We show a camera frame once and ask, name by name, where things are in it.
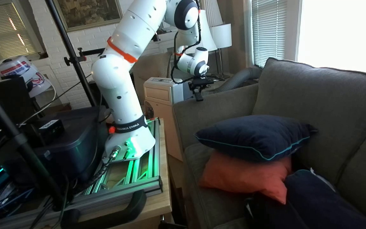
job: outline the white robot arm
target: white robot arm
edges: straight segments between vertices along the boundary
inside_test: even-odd
[[[198,4],[194,0],[134,0],[124,13],[114,33],[106,40],[104,52],[92,64],[94,80],[113,111],[115,126],[115,134],[105,143],[102,161],[137,159],[155,145],[129,70],[162,21],[177,29],[189,29],[196,19]],[[177,68],[193,75],[204,74],[208,69],[207,60],[200,56],[204,55],[190,57],[180,54]]]

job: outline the couch armrest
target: couch armrest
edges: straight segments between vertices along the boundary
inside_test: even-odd
[[[175,129],[181,149],[196,141],[195,133],[217,121],[250,115],[256,101],[257,84],[204,94],[202,102],[182,101],[172,106]]]

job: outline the pillow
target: pillow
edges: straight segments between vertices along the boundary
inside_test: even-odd
[[[252,162],[270,162],[296,152],[315,133],[310,125],[292,119],[254,115],[217,122],[199,130],[205,147]]]
[[[321,177],[299,169],[284,180],[287,205],[254,196],[245,200],[255,228],[366,228],[366,217]]]
[[[289,172],[289,157],[275,162],[254,163],[212,152],[202,173],[199,187],[232,194],[261,192],[284,205],[283,180]]]

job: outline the orange pillow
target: orange pillow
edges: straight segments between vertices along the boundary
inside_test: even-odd
[[[261,192],[285,205],[287,189],[283,181],[289,172],[289,157],[274,162],[254,163],[213,152],[199,186],[233,194]]]

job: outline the navy pillow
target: navy pillow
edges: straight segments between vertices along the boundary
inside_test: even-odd
[[[331,186],[310,171],[299,169],[284,180],[287,204],[261,195],[246,199],[256,228],[366,228],[366,217],[341,199]]]
[[[270,162],[296,152],[315,133],[292,119],[252,115],[217,122],[196,133],[198,141],[252,162]]]

